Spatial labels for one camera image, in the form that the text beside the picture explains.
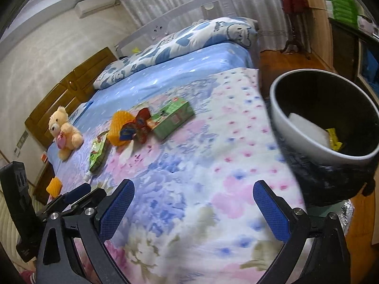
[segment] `dark plastic bag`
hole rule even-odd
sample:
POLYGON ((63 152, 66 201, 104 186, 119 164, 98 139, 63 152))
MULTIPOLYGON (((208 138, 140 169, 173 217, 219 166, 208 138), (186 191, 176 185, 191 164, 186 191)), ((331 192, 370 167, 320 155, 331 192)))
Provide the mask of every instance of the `dark plastic bag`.
MULTIPOLYGON (((270 101, 266 102, 266 106, 271 119, 270 101)), ((364 196, 374 192, 374 174, 378 167, 379 154, 363 167, 325 166, 315 163, 288 146, 273 123, 271 127, 280 151, 300 185, 306 206, 326 206, 350 199, 357 195, 363 186, 364 196)))

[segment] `snack package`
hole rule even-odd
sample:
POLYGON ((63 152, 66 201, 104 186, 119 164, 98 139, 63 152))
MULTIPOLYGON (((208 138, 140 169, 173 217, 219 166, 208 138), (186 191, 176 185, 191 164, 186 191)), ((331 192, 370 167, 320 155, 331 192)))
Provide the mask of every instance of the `snack package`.
POLYGON ((141 144, 147 140, 147 134, 150 128, 147 126, 146 121, 151 118, 148 108, 141 109, 133 122, 124 124, 120 130, 120 141, 137 140, 141 144))
POLYGON ((159 139, 163 140, 194 114, 188 101, 175 97, 152 115, 147 120, 147 125, 159 139))
POLYGON ((100 133, 92 142, 92 149, 90 153, 90 166, 88 170, 93 173, 102 164, 107 150, 110 146, 109 140, 107 140, 108 131, 100 133))
POLYGON ((342 147, 342 143, 338 141, 335 128, 329 128, 329 129, 326 129, 326 131, 329 133, 330 148, 334 151, 339 151, 342 147))

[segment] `blue cartoon pillowcase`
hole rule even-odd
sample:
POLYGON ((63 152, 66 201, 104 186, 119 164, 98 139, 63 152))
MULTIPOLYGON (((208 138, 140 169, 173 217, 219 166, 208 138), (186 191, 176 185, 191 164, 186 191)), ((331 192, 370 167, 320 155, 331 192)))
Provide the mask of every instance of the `blue cartoon pillowcase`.
POLYGON ((242 17, 222 17, 187 27, 164 37, 142 52, 109 64, 93 86, 96 90, 106 89, 149 66, 225 41, 250 48, 257 43, 257 29, 257 21, 242 17))

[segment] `metal screw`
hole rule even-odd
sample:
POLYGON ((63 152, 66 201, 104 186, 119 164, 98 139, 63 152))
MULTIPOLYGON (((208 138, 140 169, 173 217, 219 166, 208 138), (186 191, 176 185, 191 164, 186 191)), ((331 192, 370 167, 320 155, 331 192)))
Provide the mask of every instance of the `metal screw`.
POLYGON ((90 208, 87 208, 86 211, 84 212, 87 216, 90 216, 92 215, 93 213, 95 212, 95 210, 90 207, 90 208))
POLYGON ((338 219, 338 215, 335 212, 329 212, 328 216, 331 217, 333 220, 337 220, 338 219))
POLYGON ((293 209, 293 212, 294 212, 295 214, 297 214, 298 216, 301 216, 301 215, 303 215, 303 214, 306 213, 304 210, 302 210, 302 209, 299 208, 299 207, 294 208, 294 209, 293 209))
POLYGON ((50 215, 50 219, 51 220, 55 220, 56 218, 58 218, 59 214, 58 212, 53 212, 51 215, 50 215))

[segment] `floral bedspread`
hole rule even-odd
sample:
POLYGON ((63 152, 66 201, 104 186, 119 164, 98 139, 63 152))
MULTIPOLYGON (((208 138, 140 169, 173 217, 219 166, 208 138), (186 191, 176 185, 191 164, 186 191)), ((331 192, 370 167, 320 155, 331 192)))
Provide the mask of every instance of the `floral bedspread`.
MULTIPOLYGON (((135 184, 130 208, 105 242, 132 284, 256 283, 275 258, 282 244, 253 200, 253 184, 264 179, 292 207, 304 203, 277 149, 257 81, 258 70, 236 68, 154 97, 153 112, 180 96, 196 116, 164 142, 151 135, 131 154, 113 148, 92 179, 93 188, 108 193, 124 178, 135 184)), ((91 141, 108 126, 84 133, 84 145, 59 167, 63 193, 83 182, 91 141)))

